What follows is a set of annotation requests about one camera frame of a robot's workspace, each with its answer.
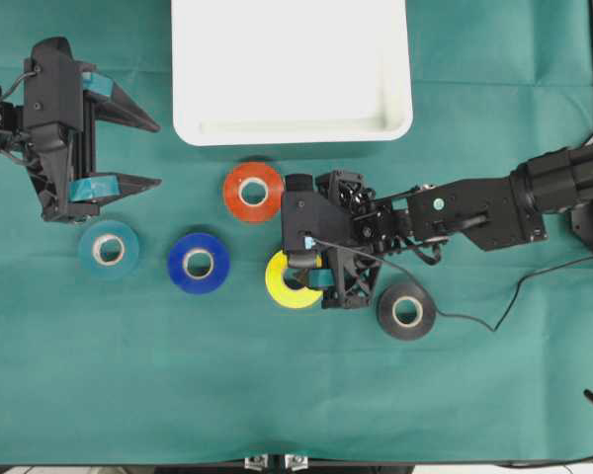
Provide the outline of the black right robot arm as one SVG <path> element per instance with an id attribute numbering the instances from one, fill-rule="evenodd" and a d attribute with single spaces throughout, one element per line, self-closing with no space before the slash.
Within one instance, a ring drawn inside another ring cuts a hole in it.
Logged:
<path id="1" fill-rule="evenodd" d="M 502 178 L 422 185 L 377 197 L 362 175 L 344 171 L 285 178 L 282 250 L 293 269 L 332 272 L 325 308 L 369 304 L 381 259 L 411 251 L 429 265 L 461 233 L 491 252 L 544 241 L 544 217 L 569 213 L 572 230 L 593 254 L 593 136 L 521 163 Z"/>

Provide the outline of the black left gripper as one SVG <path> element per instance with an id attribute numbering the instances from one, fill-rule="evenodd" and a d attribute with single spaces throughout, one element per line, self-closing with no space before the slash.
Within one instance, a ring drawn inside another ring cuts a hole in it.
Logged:
<path id="1" fill-rule="evenodd" d="M 139 194 L 162 181 L 120 173 L 74 179 L 92 157 L 94 120 L 84 113 L 84 98 L 95 118 L 149 132 L 160 125 L 112 78 L 83 72 L 68 39 L 53 37 L 34 45 L 25 61 L 33 75 L 25 80 L 22 125 L 26 169 L 46 222 L 83 222 L 100 213 L 95 203 Z"/>

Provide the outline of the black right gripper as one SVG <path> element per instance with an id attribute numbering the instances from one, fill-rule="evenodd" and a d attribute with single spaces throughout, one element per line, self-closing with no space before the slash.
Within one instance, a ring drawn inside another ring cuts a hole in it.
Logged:
<path id="1" fill-rule="evenodd" d="M 381 263 L 382 234 L 369 221 L 375 193 L 358 173 L 285 176 L 282 250 L 303 286 L 323 292 L 324 309 L 368 306 Z"/>

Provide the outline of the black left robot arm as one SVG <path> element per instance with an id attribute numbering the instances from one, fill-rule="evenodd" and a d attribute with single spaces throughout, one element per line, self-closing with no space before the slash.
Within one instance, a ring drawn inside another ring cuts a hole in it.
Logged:
<path id="1" fill-rule="evenodd" d="M 73 57 L 64 37 L 38 42 L 23 73 L 0 87 L 0 155 L 24 167 L 46 222 L 78 223 L 160 180 L 97 169 L 96 123 L 159 131 L 112 78 Z"/>

